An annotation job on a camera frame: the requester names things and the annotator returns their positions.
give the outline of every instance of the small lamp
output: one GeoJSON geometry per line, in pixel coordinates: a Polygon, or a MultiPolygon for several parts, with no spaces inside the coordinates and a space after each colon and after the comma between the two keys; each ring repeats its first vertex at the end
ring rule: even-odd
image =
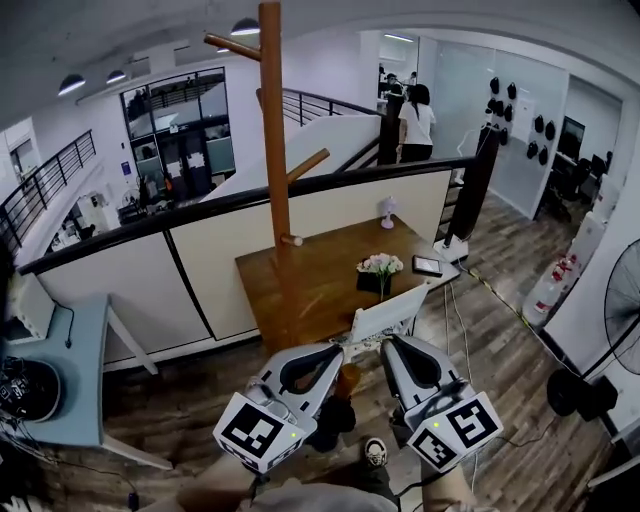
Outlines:
{"type": "Polygon", "coordinates": [[[393,198],[393,196],[389,196],[384,201],[382,201],[382,214],[385,217],[384,219],[382,219],[382,222],[380,223],[380,225],[384,229],[393,228],[393,221],[391,220],[391,215],[395,213],[396,205],[397,203],[396,203],[396,200],[393,198]]]}

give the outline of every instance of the glass wall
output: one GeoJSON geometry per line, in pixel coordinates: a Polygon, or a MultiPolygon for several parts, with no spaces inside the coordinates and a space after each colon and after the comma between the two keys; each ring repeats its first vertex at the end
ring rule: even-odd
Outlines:
{"type": "Polygon", "coordinates": [[[534,130],[533,120],[542,116],[553,122],[559,134],[564,119],[569,74],[549,64],[508,52],[459,43],[438,43],[432,108],[436,124],[432,128],[436,158],[471,156],[476,153],[480,128],[490,121],[506,130],[489,188],[529,218],[534,218],[551,170],[558,136],[547,139],[534,130]],[[498,78],[499,91],[489,86],[498,78]],[[515,98],[507,92],[513,83],[515,98]],[[489,100],[501,102],[509,116],[487,113],[489,100]],[[528,158],[529,144],[535,142],[547,160],[528,158]]]}
{"type": "Polygon", "coordinates": [[[153,82],[121,98],[141,201],[192,202],[235,173],[223,68],[153,82]]]}

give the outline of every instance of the fan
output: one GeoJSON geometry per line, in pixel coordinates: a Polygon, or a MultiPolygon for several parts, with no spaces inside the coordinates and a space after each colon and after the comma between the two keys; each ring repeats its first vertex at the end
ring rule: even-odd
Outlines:
{"type": "Polygon", "coordinates": [[[589,421],[615,407],[618,392],[606,377],[596,385],[586,378],[612,354],[630,373],[640,375],[640,240],[630,244],[611,271],[604,299],[604,323],[611,347],[578,376],[567,369],[554,372],[547,382],[547,399],[560,416],[576,409],[589,421]]]}
{"type": "Polygon", "coordinates": [[[640,324],[640,240],[627,247],[613,267],[604,299],[604,323],[611,346],[606,356],[615,354],[627,371],[640,375],[640,329],[636,329],[640,324]]]}

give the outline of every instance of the white shoe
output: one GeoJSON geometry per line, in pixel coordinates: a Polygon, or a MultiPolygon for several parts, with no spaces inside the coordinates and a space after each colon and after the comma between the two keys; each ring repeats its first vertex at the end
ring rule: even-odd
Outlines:
{"type": "Polygon", "coordinates": [[[370,438],[364,445],[364,457],[372,468],[381,468],[387,464],[387,447],[382,439],[370,438]]]}

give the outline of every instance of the wooden floor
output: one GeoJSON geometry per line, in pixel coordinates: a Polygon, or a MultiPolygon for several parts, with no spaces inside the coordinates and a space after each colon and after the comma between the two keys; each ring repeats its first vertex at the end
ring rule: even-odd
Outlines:
{"type": "MultiPolygon", "coordinates": [[[[499,199],[488,196],[471,241],[467,267],[476,268],[510,303],[517,304],[552,258],[566,249],[577,230],[542,214],[523,219],[499,199]]],[[[586,481],[610,453],[608,435],[599,421],[584,423],[577,415],[556,418],[546,403],[546,379],[559,365],[542,344],[491,293],[463,274],[453,283],[457,309],[468,336],[470,367],[476,390],[486,391],[515,443],[542,440],[523,448],[494,440],[478,458],[475,492],[480,501],[503,512],[580,510],[578,498],[586,481]]],[[[450,351],[461,374],[467,374],[462,329],[447,290],[450,351]]],[[[417,334],[446,350],[444,290],[427,297],[417,334]]],[[[98,450],[60,450],[58,456],[104,471],[126,475],[138,488],[143,505],[173,493],[189,477],[216,460],[220,450],[211,432],[231,393],[241,390],[265,362],[258,343],[173,362],[159,376],[143,371],[105,375],[104,416],[113,437],[167,457],[176,469],[163,472],[137,466],[98,450]]],[[[379,360],[367,355],[359,364],[364,377],[353,397],[354,432],[339,449],[320,455],[304,447],[271,474],[275,485],[295,475],[303,480],[358,458],[366,436],[382,437],[389,447],[389,473],[397,492],[419,480],[416,456],[399,452],[387,415],[395,406],[379,360]]],[[[471,480],[474,459],[464,469],[471,480]]],[[[116,476],[75,467],[52,468],[44,474],[55,510],[127,510],[128,485],[116,476]]],[[[418,505],[411,491],[403,509],[418,505]]]]}

